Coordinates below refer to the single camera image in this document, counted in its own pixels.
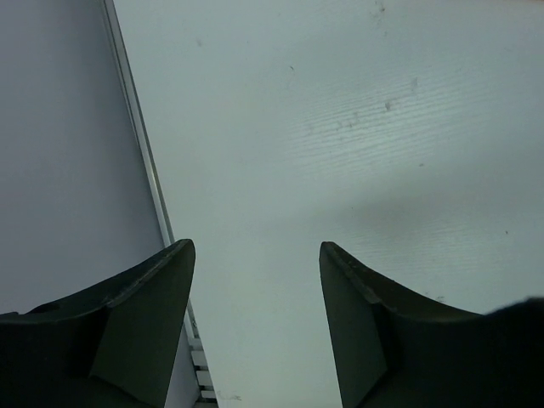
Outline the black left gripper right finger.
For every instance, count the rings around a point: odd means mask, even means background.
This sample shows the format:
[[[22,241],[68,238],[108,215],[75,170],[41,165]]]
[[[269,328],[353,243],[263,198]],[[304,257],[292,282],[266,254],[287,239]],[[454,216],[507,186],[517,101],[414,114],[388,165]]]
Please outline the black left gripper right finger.
[[[320,280],[345,407],[540,407],[543,301],[475,314],[425,297],[339,245]]]

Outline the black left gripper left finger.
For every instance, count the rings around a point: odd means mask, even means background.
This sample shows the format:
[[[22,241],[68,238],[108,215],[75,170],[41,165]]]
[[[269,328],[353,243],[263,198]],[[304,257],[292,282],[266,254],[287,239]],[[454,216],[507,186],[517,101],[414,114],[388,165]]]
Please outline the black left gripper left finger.
[[[70,296],[1,317],[4,407],[162,407],[196,262],[189,239]]]

